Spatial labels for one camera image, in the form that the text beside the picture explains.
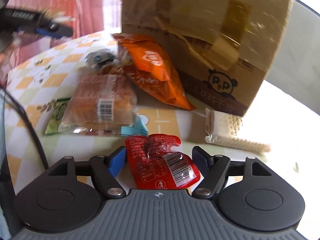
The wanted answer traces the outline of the cracker sleeve package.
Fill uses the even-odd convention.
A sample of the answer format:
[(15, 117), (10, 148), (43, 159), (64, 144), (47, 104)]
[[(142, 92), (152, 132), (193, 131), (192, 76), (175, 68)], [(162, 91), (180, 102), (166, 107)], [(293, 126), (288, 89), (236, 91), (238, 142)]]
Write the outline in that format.
[(242, 117), (208, 108), (205, 113), (206, 143), (255, 154), (270, 152), (270, 145), (249, 138), (242, 128)]

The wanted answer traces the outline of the red snack packet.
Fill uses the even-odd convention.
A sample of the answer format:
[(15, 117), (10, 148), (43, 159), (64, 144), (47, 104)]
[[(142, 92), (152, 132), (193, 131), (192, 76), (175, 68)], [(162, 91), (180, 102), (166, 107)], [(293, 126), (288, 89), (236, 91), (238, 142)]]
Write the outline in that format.
[(126, 138), (127, 161), (138, 189), (187, 189), (200, 180), (191, 157), (172, 149), (180, 144), (179, 137), (167, 134)]

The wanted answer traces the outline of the light blue snack packet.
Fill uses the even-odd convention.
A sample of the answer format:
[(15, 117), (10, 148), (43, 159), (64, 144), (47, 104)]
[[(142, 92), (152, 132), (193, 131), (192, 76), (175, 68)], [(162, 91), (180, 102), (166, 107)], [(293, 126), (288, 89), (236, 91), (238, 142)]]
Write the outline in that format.
[(122, 137), (128, 137), (131, 135), (141, 135), (146, 137), (148, 136), (148, 133), (149, 131), (146, 127), (146, 124), (144, 124), (140, 115), (135, 116), (135, 121), (132, 125), (121, 126), (120, 128), (120, 135)]

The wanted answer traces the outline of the green snack packet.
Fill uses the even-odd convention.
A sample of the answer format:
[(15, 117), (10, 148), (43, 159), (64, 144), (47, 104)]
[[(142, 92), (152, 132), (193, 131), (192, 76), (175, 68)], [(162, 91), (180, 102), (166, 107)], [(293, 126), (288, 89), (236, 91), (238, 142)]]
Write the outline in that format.
[(59, 126), (70, 99), (71, 98), (58, 98), (54, 101), (53, 113), (50, 117), (44, 135), (54, 135), (59, 133)]

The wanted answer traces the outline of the clear wrapped bread package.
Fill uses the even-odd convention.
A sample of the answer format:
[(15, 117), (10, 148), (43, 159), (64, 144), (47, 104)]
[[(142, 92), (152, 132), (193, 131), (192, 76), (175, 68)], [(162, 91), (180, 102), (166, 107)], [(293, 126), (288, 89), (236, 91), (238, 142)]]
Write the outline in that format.
[(132, 125), (136, 91), (125, 75), (93, 75), (78, 84), (65, 109), (60, 132), (113, 132)]

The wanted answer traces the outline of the red printed curtain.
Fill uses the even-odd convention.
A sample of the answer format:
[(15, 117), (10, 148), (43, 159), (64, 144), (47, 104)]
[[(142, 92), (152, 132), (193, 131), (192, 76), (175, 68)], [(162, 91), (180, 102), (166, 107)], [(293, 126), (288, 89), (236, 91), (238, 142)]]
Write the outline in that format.
[[(10, 5), (45, 13), (47, 18), (69, 16), (74, 38), (104, 29), (104, 0), (10, 0)], [(32, 34), (20, 34), (7, 51), (1, 54), (1, 84), (6, 83), (9, 70), (55, 45), (66, 42)]]

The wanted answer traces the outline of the floral checkered tablecloth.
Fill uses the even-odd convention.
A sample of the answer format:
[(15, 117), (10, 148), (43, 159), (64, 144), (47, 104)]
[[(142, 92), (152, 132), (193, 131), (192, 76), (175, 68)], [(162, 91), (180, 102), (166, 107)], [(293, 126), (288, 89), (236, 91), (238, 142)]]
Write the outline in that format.
[(200, 100), (182, 93), (177, 72), (159, 49), (138, 56), (153, 73), (124, 74), (117, 42), (100, 32), (55, 46), (10, 71), (7, 91), (25, 109), (49, 164), (71, 155), (77, 161), (107, 155), (140, 136), (144, 163), (164, 151), (191, 155), (194, 146), (232, 160), (256, 155), (305, 200), (298, 231), (319, 239), (319, 115), (268, 82), (263, 82), (243, 118), (231, 116), (237, 141), (209, 144), (207, 106), (225, 113), (226, 98), (195, 89)]

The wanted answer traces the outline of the white blue snack packet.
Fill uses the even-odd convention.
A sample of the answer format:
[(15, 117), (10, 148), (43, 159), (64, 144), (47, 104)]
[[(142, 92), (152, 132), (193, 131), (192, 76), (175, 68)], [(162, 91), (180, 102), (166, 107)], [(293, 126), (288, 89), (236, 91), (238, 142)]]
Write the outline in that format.
[(116, 54), (110, 49), (104, 48), (87, 54), (86, 66), (89, 68), (102, 67), (108, 62), (113, 62)]

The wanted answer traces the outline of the orange chip bag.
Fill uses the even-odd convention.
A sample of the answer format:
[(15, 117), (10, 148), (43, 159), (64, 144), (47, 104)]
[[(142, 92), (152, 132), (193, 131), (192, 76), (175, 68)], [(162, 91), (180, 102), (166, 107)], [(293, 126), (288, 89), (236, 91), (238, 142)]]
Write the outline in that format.
[(113, 34), (118, 58), (133, 83), (160, 102), (188, 111), (195, 109), (166, 51), (149, 35)]

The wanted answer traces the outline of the brown cardboard box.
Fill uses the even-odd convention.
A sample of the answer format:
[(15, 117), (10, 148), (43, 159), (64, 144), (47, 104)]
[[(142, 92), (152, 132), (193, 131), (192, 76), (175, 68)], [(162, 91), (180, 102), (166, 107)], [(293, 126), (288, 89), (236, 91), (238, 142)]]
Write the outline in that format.
[(185, 91), (243, 116), (270, 71), (293, 0), (123, 0), (122, 30), (152, 36)]

